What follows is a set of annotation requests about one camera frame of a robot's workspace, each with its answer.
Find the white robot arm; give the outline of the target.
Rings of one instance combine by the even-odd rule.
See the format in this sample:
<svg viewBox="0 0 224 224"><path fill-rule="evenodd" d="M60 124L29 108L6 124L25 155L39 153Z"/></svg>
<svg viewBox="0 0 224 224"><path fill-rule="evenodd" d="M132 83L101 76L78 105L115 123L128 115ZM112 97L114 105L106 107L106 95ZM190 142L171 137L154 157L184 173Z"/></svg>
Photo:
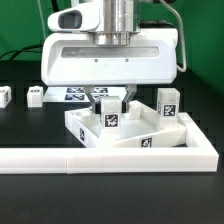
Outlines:
<svg viewBox="0 0 224 224"><path fill-rule="evenodd" d="M89 0L48 17L41 79L48 86L124 85L122 110L139 84L169 84L177 75L178 31L140 28L139 0Z"/></svg>

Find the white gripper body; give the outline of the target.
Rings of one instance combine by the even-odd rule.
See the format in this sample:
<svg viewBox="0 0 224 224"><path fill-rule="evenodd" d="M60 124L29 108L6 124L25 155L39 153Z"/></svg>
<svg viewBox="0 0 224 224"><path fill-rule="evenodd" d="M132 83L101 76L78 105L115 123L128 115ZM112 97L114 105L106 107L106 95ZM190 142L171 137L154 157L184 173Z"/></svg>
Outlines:
<svg viewBox="0 0 224 224"><path fill-rule="evenodd" d="M48 17L48 86L165 84L177 74L175 28L141 28L139 0L89 0Z"/></svg>

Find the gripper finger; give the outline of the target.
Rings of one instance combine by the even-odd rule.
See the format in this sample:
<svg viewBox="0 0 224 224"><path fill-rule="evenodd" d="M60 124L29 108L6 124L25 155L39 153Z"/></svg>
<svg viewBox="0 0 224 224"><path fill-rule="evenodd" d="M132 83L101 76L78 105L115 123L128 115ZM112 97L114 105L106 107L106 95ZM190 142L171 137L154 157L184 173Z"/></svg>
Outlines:
<svg viewBox="0 0 224 224"><path fill-rule="evenodd" d="M84 87L84 92L91 103L92 112L94 114L99 114L101 109L101 104L99 100L95 100L92 93L94 92L94 87L92 85L86 85Z"/></svg>
<svg viewBox="0 0 224 224"><path fill-rule="evenodd" d="M125 86L126 94L122 100L122 112L128 113L129 112L129 104L134 98L137 92L137 86L135 84L128 84Z"/></svg>

